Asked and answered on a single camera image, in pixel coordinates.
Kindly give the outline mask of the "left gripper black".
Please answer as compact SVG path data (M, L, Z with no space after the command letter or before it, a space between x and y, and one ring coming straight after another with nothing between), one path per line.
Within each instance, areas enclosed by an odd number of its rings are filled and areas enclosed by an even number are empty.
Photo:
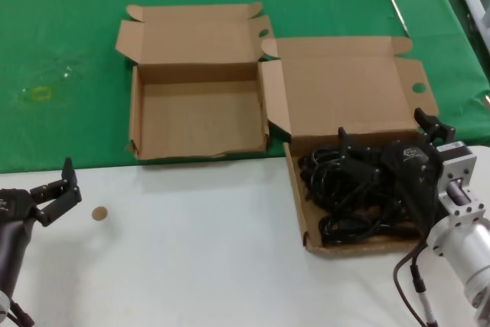
M50 226L82 201L72 159L67 157L61 179L46 185L24 189L1 190L1 227L16 221L36 220L43 227ZM35 200L54 200L42 210Z

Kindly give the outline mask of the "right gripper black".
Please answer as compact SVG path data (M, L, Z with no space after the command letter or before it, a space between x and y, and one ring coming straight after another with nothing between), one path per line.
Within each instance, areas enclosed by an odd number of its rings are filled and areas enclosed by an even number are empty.
M440 162L433 143L454 142L456 130L437 116L416 108L413 115L421 128L419 142L394 141L381 147L355 146L343 127L338 129L340 169L362 185L379 185L380 164L394 179L396 192L411 221L422 234L435 224L438 206L436 184Z

